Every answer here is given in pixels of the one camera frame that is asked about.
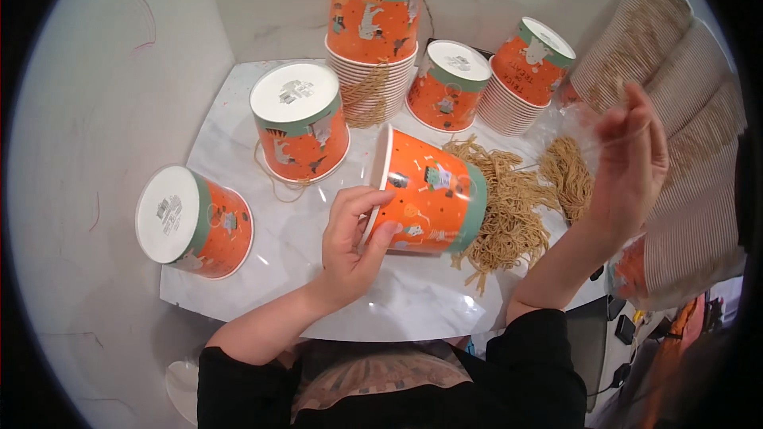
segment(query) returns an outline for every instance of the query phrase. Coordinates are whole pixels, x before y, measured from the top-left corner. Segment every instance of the white marble countertop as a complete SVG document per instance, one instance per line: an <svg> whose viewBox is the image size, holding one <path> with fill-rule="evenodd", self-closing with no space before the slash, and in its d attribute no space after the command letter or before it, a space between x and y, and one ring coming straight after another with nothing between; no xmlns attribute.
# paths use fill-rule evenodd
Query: white marble countertop
<svg viewBox="0 0 763 429"><path fill-rule="evenodd" d="M187 166L238 191L249 203L255 223L252 252L234 275L207 280L191 273L162 267L159 297L213 319L229 321L248 310L300 287L320 269L320 239L328 222L331 202L339 189L364 184L378 128L353 129L344 163L330 177L309 186L295 203L281 203L270 180L253 160L257 141L249 105L251 87L264 72L287 61L236 65L217 94L199 131ZM422 126L407 110L391 120L396 128L433 145L450 138ZM485 148L512 151L532 163L542 146L520 138L506 138L478 121L472 133ZM296 196L281 183L282 199ZM541 207L538 212L555 243L566 230L560 213ZM511 291L527 273L527 264L491 274L481 297L464 286L473 272L450 266L450 255L434 257L387 255L367 295L319 320L302 336L330 340L403 341L450 338L482 333L504 325ZM568 309L604 295L604 278L586 281Z"/></svg>

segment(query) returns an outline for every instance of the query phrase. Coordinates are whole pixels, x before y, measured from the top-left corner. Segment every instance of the person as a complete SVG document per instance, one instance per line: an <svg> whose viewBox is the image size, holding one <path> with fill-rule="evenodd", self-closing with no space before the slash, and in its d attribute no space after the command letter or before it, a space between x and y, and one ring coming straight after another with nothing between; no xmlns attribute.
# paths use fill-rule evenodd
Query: person
<svg viewBox="0 0 763 429"><path fill-rule="evenodd" d="M586 388L562 309L639 232L668 171L648 97L634 83L626 97L596 125L600 162L586 215L517 285L486 360L442 341L445 351L311 340L285 361L310 325L366 293L395 231L382 225L358 254L362 216L395 191L342 189L323 234L322 272L225 324L202 351L199 427L583 427Z"/></svg>

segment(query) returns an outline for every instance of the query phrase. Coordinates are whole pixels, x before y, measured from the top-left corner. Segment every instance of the hand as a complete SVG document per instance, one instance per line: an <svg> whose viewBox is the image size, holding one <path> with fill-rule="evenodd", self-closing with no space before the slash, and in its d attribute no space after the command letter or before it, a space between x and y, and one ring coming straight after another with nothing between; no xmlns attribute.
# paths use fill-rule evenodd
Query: hand
<svg viewBox="0 0 763 429"><path fill-rule="evenodd" d="M585 218L601 238L619 247L636 235L668 173L662 122L637 83L625 87L626 109L609 110L596 125L601 142L591 207Z"/></svg>
<svg viewBox="0 0 763 429"><path fill-rule="evenodd" d="M310 294L327 315L365 295L376 280L396 224L380 225L360 255L358 244L368 224L368 218L360 216L369 215L375 205L387 204L394 197L394 190L380 191L368 186L341 189L337 193L323 232L323 271L308 284Z"/></svg>

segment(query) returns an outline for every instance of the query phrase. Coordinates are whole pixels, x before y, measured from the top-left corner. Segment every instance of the black shirt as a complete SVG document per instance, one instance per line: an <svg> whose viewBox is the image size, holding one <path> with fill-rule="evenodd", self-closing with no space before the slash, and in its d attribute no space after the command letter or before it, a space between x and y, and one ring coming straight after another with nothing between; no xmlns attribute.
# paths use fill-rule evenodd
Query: black shirt
<svg viewBox="0 0 763 429"><path fill-rule="evenodd" d="M583 427L585 384L572 368L567 320L531 311L488 342L486 361L454 348L473 382L350 396L303 409L290 426L299 361L253 366L205 348L199 360L198 426L205 427Z"/></svg>

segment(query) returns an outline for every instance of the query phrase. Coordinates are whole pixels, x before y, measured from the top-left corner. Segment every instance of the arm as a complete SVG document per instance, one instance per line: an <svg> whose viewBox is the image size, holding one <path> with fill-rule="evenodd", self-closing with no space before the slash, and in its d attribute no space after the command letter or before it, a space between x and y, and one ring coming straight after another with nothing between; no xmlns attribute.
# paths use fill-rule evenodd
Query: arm
<svg viewBox="0 0 763 429"><path fill-rule="evenodd" d="M564 309L593 272L640 230L668 172L668 144L649 98L626 85L627 110L596 126L601 142L594 194L585 217L548 249L517 286L507 324L537 309Z"/></svg>
<svg viewBox="0 0 763 429"><path fill-rule="evenodd" d="M358 219L394 196L394 191L366 186L340 190L323 233L323 271L319 276L226 323L207 347L220 347L243 363L263 365L293 344L315 321L360 298L376 279L395 226L380 226L360 256L356 248L367 221Z"/></svg>

